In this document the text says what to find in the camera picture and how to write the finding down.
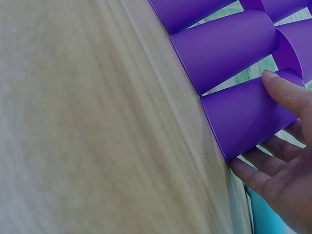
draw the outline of light wood board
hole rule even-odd
[[[147,0],[0,0],[2,234],[249,234]]]

